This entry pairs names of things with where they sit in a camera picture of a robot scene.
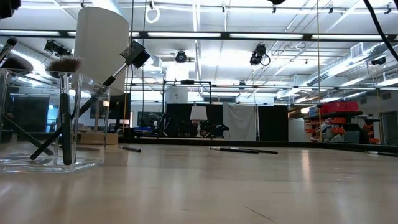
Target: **lamp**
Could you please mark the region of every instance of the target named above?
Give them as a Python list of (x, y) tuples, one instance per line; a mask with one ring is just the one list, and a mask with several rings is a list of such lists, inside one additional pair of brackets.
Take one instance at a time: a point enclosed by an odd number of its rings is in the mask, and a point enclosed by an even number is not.
[[(191, 121), (207, 121), (206, 106), (192, 106), (190, 120)], [(197, 131), (198, 131), (198, 134), (196, 135), (196, 137), (201, 137), (200, 122), (198, 122)]]

